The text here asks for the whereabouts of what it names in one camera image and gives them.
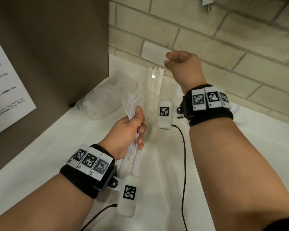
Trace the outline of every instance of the forearm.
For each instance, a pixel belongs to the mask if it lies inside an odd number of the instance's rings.
[[[289,194],[281,179],[231,119],[209,120],[189,133],[217,230],[264,228],[289,217]],[[247,217],[257,224],[245,224]]]
[[[61,174],[0,216],[0,231],[76,231],[94,200]]]

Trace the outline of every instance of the brick wall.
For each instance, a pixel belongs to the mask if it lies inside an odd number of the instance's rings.
[[[289,123],[289,0],[111,0],[109,53],[162,66],[170,50],[198,55],[231,101]]]

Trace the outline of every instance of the gray partition wall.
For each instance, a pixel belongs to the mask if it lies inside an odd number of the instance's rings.
[[[108,76],[108,0],[0,0],[0,45],[36,109],[0,133],[0,169]]]

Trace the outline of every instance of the right hand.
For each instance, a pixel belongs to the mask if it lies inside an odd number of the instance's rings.
[[[186,92],[199,85],[207,84],[203,76],[201,64],[195,54],[187,51],[173,51],[166,53],[164,65],[169,69],[174,80],[181,86],[182,92]]]

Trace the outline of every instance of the left hand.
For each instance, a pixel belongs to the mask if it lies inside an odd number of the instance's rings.
[[[146,129],[144,113],[142,108],[137,106],[133,119],[129,120],[126,116],[117,121],[99,145],[115,159],[122,159],[127,154],[128,147],[133,143],[137,131],[139,132],[138,149],[143,149]]]

